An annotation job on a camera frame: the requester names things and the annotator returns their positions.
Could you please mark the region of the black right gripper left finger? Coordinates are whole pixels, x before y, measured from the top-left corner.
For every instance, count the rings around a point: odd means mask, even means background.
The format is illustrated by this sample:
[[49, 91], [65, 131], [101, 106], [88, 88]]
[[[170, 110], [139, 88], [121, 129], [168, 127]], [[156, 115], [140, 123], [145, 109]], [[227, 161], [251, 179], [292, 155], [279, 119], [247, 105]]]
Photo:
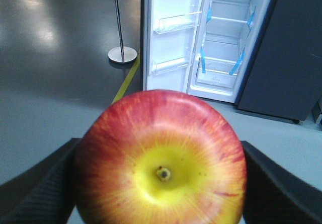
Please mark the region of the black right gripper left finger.
[[74, 209], [71, 169], [80, 139], [1, 184], [1, 223], [67, 223]]

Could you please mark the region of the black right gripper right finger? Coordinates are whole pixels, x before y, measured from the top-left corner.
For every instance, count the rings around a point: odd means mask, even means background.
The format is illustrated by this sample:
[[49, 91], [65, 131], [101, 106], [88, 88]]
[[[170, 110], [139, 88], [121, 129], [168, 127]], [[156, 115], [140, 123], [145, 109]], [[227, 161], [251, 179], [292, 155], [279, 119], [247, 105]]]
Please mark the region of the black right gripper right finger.
[[293, 175], [247, 141], [246, 223], [321, 223], [321, 191]]

